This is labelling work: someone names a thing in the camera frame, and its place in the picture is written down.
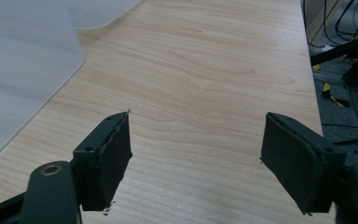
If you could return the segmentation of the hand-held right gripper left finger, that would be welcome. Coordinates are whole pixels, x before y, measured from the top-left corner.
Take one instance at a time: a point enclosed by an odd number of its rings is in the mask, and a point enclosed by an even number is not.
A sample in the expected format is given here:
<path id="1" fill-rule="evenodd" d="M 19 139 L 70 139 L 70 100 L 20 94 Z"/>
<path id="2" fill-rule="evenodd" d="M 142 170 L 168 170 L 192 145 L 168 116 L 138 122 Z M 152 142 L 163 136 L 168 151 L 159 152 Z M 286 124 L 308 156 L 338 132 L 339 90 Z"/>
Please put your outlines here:
<path id="1" fill-rule="evenodd" d="M 103 119 L 73 151 L 76 196 L 84 211 L 109 207 L 132 157 L 129 113 Z"/>

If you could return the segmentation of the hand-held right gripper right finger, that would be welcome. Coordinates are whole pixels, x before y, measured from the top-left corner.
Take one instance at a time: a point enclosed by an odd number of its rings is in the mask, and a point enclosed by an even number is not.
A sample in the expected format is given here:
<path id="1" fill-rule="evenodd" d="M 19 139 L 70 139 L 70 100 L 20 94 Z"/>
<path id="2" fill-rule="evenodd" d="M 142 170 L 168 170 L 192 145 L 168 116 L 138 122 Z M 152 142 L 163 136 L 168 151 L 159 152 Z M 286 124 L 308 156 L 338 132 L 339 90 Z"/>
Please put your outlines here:
<path id="1" fill-rule="evenodd" d="M 346 152 L 299 121 L 269 112 L 261 161 L 304 214 L 327 213 Z"/>

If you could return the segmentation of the yellow and black tape strip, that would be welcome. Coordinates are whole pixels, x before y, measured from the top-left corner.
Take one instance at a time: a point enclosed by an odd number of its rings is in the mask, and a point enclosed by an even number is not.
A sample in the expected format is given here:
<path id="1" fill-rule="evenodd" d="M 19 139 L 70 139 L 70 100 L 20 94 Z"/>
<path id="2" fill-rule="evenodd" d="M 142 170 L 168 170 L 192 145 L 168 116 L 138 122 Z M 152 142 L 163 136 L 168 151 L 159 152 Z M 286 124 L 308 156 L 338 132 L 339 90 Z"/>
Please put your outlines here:
<path id="1" fill-rule="evenodd" d="M 351 107 L 350 106 L 350 103 L 346 100 L 343 100 L 343 99 L 338 99 L 336 98 L 335 96 L 332 95 L 331 93 L 331 86 L 325 82 L 323 84 L 323 89 L 322 89 L 322 97 L 326 100 L 329 100 L 333 103 L 335 103 L 336 105 L 338 106 L 341 106 L 341 107 Z"/>

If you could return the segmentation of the translucent white plastic sheet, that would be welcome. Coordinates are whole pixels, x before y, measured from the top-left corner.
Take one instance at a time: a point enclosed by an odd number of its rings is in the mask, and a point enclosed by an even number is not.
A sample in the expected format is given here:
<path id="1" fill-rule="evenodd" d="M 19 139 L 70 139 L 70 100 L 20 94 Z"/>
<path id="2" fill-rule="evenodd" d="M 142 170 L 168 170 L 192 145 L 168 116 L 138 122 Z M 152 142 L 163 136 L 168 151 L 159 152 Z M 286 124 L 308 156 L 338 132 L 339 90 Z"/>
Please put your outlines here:
<path id="1" fill-rule="evenodd" d="M 142 0 L 0 0 L 0 151 L 83 65 L 78 30 Z"/>

